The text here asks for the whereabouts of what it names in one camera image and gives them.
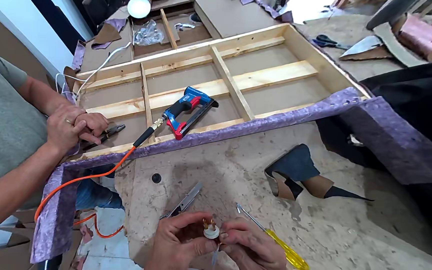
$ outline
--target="orange air hose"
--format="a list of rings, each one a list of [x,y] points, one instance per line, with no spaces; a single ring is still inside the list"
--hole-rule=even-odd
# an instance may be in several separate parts
[[[111,169],[110,171],[108,171],[108,172],[101,173],[101,174],[94,174],[94,175],[88,175],[88,176],[79,177],[79,178],[73,179],[73,180],[71,180],[71,181],[68,181],[68,182],[66,182],[66,183],[64,183],[64,184],[62,184],[62,185],[60,185],[60,186],[58,186],[57,188],[55,188],[55,189],[54,189],[53,191],[51,191],[51,192],[50,192],[50,193],[49,193],[49,194],[48,194],[48,195],[47,195],[47,196],[46,196],[46,197],[41,201],[41,203],[39,204],[39,206],[38,206],[38,208],[37,208],[37,210],[36,210],[36,213],[34,214],[34,222],[35,222],[35,223],[38,222],[38,217],[39,217],[39,215],[41,214],[41,212],[43,211],[43,208],[44,208],[45,205],[48,203],[48,201],[51,199],[51,197],[53,197],[53,196],[56,194],[56,192],[60,191],[63,187],[66,187],[66,186],[68,186],[68,185],[71,185],[72,183],[75,183],[75,182],[77,182],[77,181],[85,180],[85,179],[92,178],[92,177],[101,177],[101,176],[106,176],[106,175],[111,174],[111,173],[114,172],[118,167],[121,166],[121,164],[122,164],[122,163],[123,163],[123,162],[128,158],[129,155],[131,155],[131,153],[132,153],[135,149],[136,149],[136,147],[133,146],[133,147],[128,151],[128,153],[126,153],[126,155],[124,155],[124,157],[121,159],[121,161],[120,161],[119,163],[117,163],[117,165],[116,165],[113,169]],[[97,233],[97,235],[98,235],[99,237],[101,237],[101,238],[110,238],[110,237],[113,237],[113,236],[115,236],[117,233],[119,233],[119,232],[124,228],[124,226],[121,226],[121,227],[120,227],[116,232],[114,232],[114,233],[112,233],[112,234],[110,234],[110,235],[102,235],[102,234],[99,232],[99,230],[98,230],[96,213],[90,215],[89,217],[87,217],[87,218],[85,218],[85,219],[83,219],[83,220],[80,220],[80,221],[74,223],[73,225],[81,224],[81,223],[83,223],[83,222],[89,220],[89,219],[92,218],[92,217],[94,217],[94,228],[95,228],[95,230],[96,230],[96,233]]]

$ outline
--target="box cutter blade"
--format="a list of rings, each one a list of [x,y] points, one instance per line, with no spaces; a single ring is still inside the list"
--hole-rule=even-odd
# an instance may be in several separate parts
[[[179,204],[171,211],[169,214],[162,215],[159,219],[163,218],[172,218],[174,216],[177,216],[178,214],[186,211],[188,209],[189,205],[194,201],[196,195],[201,191],[201,188],[203,187],[203,184],[201,182],[198,182],[186,196],[184,196],[183,200],[179,202]]]

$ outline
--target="yellow screwdriver handle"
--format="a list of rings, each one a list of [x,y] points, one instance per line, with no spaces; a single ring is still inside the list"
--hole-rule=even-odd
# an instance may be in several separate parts
[[[276,233],[272,230],[265,229],[266,233],[271,236],[278,245],[284,249],[286,259],[298,270],[309,270],[308,264],[301,258],[293,249],[291,249],[283,240],[279,239]]]

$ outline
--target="pliers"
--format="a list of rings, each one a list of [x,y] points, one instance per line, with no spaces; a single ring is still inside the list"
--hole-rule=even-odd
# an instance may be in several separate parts
[[[320,46],[321,48],[330,47],[330,48],[338,48],[338,49],[348,50],[349,48],[352,47],[349,45],[339,44],[337,41],[330,39],[330,37],[328,37],[325,34],[317,35],[317,37],[313,38],[312,41],[314,44]]]
[[[101,137],[99,138],[101,140],[101,143],[104,143],[107,141],[107,139],[109,139],[111,136],[115,135],[116,133],[119,133],[120,131],[122,131],[126,126],[124,124],[112,127],[108,130],[105,130],[101,133]],[[90,144],[90,145],[86,145],[82,148],[83,151],[87,151],[90,150],[93,147],[98,146],[98,144]]]

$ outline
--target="hand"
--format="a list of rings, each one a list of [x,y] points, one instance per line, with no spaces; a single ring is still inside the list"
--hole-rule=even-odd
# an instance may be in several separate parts
[[[159,221],[151,257],[145,270],[187,270],[197,256],[216,250],[214,240],[203,235],[203,219],[207,212],[182,213]]]
[[[219,235],[224,251],[240,270],[286,270],[286,255],[270,236],[255,224],[238,217],[223,223]]]
[[[75,119],[85,113],[76,106],[59,106],[47,119],[47,143],[66,154],[78,143],[78,134],[86,127],[85,120],[73,126]]]
[[[79,138],[97,145],[101,144],[98,136],[108,128],[110,121],[99,112],[81,114],[76,117],[74,124],[77,125],[80,121],[86,121],[87,127],[79,133]]]

